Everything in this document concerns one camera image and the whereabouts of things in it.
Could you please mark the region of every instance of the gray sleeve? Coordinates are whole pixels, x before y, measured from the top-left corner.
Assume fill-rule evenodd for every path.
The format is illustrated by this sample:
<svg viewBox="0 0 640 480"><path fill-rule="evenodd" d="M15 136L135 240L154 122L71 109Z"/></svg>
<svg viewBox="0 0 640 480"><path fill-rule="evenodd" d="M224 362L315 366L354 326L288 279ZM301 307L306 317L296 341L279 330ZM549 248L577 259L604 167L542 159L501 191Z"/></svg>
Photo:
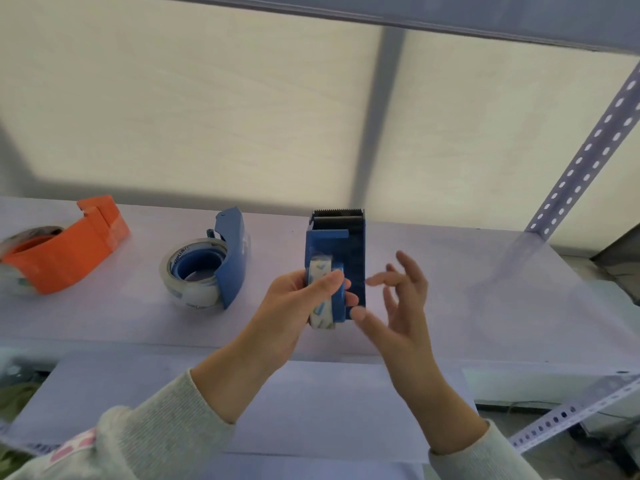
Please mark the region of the gray sleeve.
<svg viewBox="0 0 640 480"><path fill-rule="evenodd" d="M185 372L134 410L105 412L96 428L31 460L10 480L186 479L219 454L234 426L222 421Z"/></svg>
<svg viewBox="0 0 640 480"><path fill-rule="evenodd" d="M429 452L441 480L541 480L540 475L489 421L489 430L476 443L450 455Z"/></svg>

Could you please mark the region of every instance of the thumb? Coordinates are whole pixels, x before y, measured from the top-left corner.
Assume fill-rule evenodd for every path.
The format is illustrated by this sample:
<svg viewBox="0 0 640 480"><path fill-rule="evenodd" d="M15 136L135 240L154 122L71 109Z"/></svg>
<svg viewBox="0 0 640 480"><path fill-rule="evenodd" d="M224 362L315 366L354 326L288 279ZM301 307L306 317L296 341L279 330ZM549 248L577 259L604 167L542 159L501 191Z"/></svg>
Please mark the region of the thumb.
<svg viewBox="0 0 640 480"><path fill-rule="evenodd" d="M325 274L319 280L298 291L300 300L313 309L340 289L344 282L344 274L339 269Z"/></svg>
<svg viewBox="0 0 640 480"><path fill-rule="evenodd" d="M389 347L394 339L394 332L377 316L363 306L354 306L350 316L380 353Z"/></svg>

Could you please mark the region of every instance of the shelf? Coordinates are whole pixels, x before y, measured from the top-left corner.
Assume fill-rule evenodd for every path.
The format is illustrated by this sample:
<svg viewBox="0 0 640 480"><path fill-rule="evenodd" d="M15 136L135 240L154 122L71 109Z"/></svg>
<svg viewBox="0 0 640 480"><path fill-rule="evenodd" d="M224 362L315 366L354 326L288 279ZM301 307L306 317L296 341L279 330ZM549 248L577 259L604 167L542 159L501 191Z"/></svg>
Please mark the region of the shelf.
<svg viewBox="0 0 640 480"><path fill-rule="evenodd" d="M18 443L59 445L94 427L108 409L139 405L204 356L69 354L7 434ZM475 408L462 371L447 363L440 368L447 382ZM244 412L225 451L428 463L428 450L383 365L288 362Z"/></svg>
<svg viewBox="0 0 640 480"><path fill-rule="evenodd" d="M640 53L640 0L180 0Z"/></svg>
<svg viewBox="0 0 640 480"><path fill-rule="evenodd" d="M252 238L247 277L220 315L171 304L159 261L203 237L215 211L119 205L132 236L75 286L30 299L0 297L0 343L146 351L213 349L249 321L270 282L304 263L306 217L245 214ZM0 198L2 234L77 220L75 202ZM578 374L640 372L640 339L537 235L500 230L367 222L367 273L402 249L429 281L426 307L439 360L463 366ZM383 315L380 290L367 304ZM305 330L294 359L379 362L348 321Z"/></svg>

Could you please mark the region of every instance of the fingernail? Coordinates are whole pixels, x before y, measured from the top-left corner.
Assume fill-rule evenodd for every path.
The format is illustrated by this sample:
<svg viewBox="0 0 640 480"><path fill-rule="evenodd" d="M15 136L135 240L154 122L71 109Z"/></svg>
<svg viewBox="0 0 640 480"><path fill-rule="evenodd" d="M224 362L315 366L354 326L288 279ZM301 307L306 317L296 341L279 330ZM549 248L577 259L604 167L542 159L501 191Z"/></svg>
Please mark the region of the fingernail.
<svg viewBox="0 0 640 480"><path fill-rule="evenodd" d="M354 306L351 309L351 313L349 314L349 316L355 322L361 322L362 320L364 320L364 316L366 314L367 314L367 311L362 306Z"/></svg>

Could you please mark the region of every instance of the pink print on sleeve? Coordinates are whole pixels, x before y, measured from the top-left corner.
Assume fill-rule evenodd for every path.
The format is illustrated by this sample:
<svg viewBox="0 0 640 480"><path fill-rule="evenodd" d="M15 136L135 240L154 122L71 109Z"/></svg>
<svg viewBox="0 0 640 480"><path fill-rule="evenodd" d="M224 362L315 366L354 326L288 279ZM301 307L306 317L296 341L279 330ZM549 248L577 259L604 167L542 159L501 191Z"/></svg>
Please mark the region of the pink print on sleeve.
<svg viewBox="0 0 640 480"><path fill-rule="evenodd" d="M51 453L51 457L49 459L49 467L55 465L60 460L64 460L71 453L75 453L76 451L82 451L89 449L95 443L95 428L90 429L89 431L85 431L84 433L80 433L77 436L71 438L68 442L60 445L60 448Z"/></svg>

